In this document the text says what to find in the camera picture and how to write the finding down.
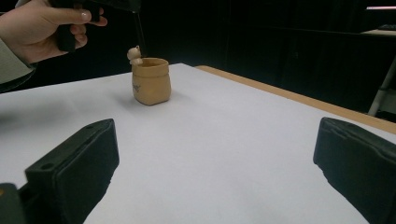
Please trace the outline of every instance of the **white table surface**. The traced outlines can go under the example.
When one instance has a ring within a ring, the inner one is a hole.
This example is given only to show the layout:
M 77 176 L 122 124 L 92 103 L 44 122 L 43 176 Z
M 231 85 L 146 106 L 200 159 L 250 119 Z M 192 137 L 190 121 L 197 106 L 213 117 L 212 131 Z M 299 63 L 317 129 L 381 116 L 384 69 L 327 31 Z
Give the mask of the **white table surface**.
M 170 77 L 154 106 L 131 74 L 1 94 L 0 183 L 21 187 L 25 168 L 112 118 L 120 166 L 85 223 L 367 223 L 313 163 L 320 119 L 340 118 L 185 64 Z

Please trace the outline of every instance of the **small cup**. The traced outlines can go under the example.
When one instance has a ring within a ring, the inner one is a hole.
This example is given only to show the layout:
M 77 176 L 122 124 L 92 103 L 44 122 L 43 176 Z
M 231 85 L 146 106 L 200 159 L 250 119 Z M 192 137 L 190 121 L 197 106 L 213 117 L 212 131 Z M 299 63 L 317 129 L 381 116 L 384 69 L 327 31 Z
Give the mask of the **small cup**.
M 156 105 L 169 100 L 171 81 L 169 62 L 158 58 L 143 58 L 132 66 L 134 98 L 143 105 Z

